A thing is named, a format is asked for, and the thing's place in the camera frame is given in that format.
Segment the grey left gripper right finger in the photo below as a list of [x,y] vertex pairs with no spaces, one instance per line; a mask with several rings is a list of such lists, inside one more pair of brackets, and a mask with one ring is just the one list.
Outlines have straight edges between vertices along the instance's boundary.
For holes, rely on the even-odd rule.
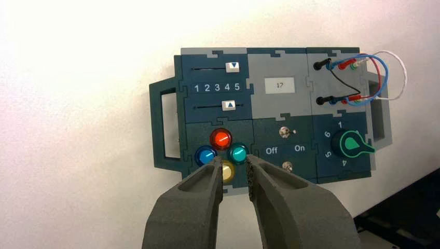
[[361,248],[352,216],[329,190],[254,155],[246,174],[263,248]]

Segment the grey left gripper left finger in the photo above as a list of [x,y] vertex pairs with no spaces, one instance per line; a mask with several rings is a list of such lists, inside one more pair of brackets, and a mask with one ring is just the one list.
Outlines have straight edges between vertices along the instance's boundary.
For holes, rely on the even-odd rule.
[[142,248],[215,248],[222,199],[222,159],[216,156],[157,199]]

